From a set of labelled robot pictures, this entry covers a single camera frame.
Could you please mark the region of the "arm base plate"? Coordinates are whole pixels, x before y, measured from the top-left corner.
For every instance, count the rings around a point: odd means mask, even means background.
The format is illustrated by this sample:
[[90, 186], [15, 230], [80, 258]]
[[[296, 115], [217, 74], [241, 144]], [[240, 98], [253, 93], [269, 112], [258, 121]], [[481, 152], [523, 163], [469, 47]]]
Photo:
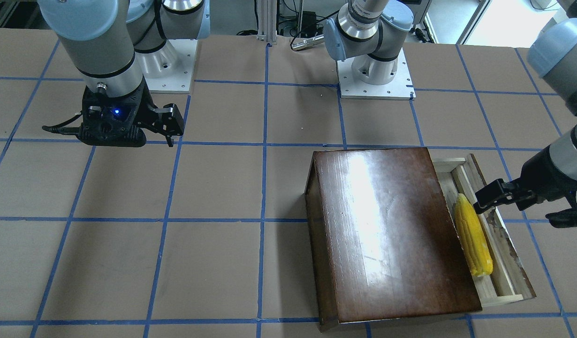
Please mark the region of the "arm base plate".
[[198, 40], [168, 40], [158, 51], [136, 53], [152, 93], [190, 94]]
[[368, 55], [336, 62], [342, 98], [413, 100], [417, 97], [404, 49], [392, 61]]

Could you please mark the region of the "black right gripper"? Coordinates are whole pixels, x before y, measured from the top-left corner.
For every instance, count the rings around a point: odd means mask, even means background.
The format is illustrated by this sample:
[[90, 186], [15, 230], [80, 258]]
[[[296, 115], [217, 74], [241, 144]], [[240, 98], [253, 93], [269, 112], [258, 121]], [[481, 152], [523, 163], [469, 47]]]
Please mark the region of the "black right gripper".
[[74, 136], [90, 146], [143, 147], [144, 130], [163, 135], [168, 147], [173, 137], [183, 136], [185, 122], [176, 104], [156, 108], [146, 81], [129, 94], [110, 97], [107, 89], [92, 92], [87, 86], [81, 99], [81, 111], [65, 122], [42, 126], [42, 130]]

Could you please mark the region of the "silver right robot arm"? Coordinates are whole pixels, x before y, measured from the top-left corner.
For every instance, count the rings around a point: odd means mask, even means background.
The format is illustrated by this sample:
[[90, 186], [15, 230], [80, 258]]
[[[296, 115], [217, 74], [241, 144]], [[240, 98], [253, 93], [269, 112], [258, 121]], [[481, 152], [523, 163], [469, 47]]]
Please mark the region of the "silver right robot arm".
[[40, 0], [40, 12], [59, 37], [85, 89], [74, 117], [42, 129], [101, 147], [143, 147], [145, 130], [182, 136], [179, 107], [158, 107], [148, 81], [185, 77], [186, 57], [174, 40], [211, 32], [207, 0]]

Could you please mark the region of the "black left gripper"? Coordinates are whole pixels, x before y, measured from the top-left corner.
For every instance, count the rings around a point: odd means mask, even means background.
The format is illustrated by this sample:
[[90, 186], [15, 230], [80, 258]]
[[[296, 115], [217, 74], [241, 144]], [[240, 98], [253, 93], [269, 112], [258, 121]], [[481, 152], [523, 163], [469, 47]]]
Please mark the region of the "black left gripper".
[[565, 198], [571, 207], [546, 214], [546, 218], [554, 228], [577, 227], [577, 180], [555, 167], [548, 148], [524, 163], [518, 179], [496, 179], [475, 192], [475, 197], [473, 208], [478, 215], [500, 205], [516, 203], [519, 210], [526, 210], [544, 201]]

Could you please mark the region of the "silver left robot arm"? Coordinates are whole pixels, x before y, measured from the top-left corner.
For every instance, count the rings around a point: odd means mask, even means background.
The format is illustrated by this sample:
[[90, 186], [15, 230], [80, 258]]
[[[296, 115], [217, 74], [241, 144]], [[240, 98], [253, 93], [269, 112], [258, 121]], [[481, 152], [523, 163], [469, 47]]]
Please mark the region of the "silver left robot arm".
[[[577, 0], [561, 0], [560, 5], [567, 19], [538, 36], [527, 61], [577, 117]], [[546, 217], [554, 228], [577, 227], [577, 124], [526, 161], [518, 179], [497, 179], [475, 195], [477, 214], [500, 205], [525, 210], [565, 198], [570, 208]]]

